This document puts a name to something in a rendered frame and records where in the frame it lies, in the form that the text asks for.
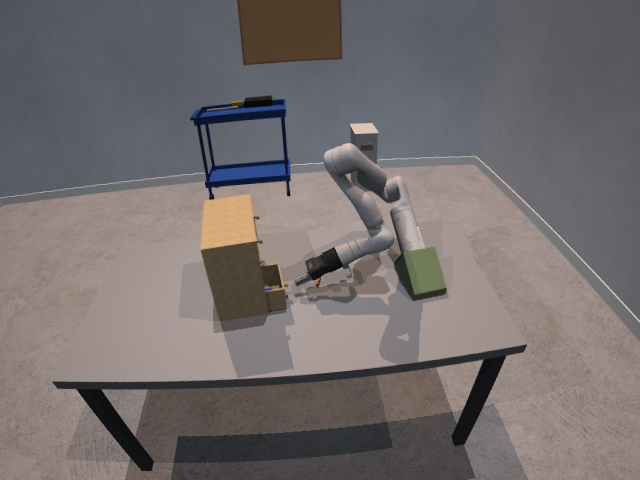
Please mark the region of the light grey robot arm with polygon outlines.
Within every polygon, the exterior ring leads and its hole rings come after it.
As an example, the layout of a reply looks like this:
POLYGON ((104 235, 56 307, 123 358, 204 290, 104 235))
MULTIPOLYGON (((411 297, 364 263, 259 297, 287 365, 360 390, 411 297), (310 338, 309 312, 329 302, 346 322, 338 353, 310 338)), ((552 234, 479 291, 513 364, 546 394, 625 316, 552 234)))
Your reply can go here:
POLYGON ((346 177, 346 174, 355 171, 357 171, 359 184, 375 191, 385 202, 393 203, 399 200, 390 210, 390 215, 401 254, 404 251, 425 248, 408 189, 402 177, 397 176, 387 181, 384 170, 370 161, 351 143, 325 152, 323 159, 331 177, 354 205, 365 226, 368 226, 366 228, 370 237, 357 237, 348 241, 356 260, 368 254, 387 250, 394 243, 394 235, 382 219, 375 200, 346 177), (383 187, 385 187, 384 190, 383 187))

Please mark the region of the wooden chest of drawers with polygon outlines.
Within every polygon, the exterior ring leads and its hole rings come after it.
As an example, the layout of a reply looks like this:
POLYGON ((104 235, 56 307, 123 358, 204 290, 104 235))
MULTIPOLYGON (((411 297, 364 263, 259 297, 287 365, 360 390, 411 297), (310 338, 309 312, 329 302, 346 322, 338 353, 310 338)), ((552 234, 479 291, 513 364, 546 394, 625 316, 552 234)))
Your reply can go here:
POLYGON ((220 321, 268 314, 250 194, 204 201, 201 253, 220 321))

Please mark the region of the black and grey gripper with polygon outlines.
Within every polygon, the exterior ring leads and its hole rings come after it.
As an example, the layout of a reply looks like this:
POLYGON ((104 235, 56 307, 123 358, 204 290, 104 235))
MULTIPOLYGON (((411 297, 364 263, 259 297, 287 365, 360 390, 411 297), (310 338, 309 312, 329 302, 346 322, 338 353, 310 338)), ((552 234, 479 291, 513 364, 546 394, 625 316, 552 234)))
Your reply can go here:
POLYGON ((332 249, 323 252, 320 256, 306 260, 306 271, 308 274, 294 280, 296 286, 304 284, 310 280, 316 280, 324 274, 333 272, 343 267, 347 278, 352 277, 348 264, 355 261, 354 254, 348 242, 340 244, 332 249), (347 267, 348 266, 348 267, 347 267))

